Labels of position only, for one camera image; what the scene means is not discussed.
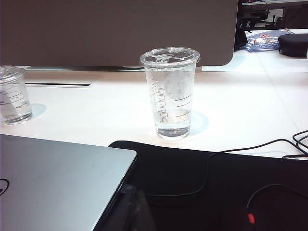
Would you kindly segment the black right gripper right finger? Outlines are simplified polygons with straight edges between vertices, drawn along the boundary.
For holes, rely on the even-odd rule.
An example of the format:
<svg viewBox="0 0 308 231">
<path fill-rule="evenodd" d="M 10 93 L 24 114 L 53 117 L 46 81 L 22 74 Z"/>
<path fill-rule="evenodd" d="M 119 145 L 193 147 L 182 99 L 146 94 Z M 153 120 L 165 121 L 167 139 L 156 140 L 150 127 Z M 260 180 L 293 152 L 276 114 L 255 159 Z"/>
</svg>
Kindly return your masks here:
<svg viewBox="0 0 308 231">
<path fill-rule="evenodd" d="M 143 191 L 137 191 L 134 209 L 134 230 L 155 231 L 156 225 Z"/>
</svg>

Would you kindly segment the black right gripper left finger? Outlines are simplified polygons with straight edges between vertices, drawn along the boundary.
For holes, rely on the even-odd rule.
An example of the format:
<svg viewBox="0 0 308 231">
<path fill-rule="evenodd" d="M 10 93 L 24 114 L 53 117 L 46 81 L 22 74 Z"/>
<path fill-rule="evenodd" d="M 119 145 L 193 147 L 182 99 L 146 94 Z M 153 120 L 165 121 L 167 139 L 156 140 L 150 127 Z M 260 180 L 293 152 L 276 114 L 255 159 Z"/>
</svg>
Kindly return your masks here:
<svg viewBox="0 0 308 231">
<path fill-rule="evenodd" d="M 115 212 L 116 231 L 128 231 L 133 214 L 136 188 L 133 185 L 125 184 L 120 192 Z"/>
</svg>

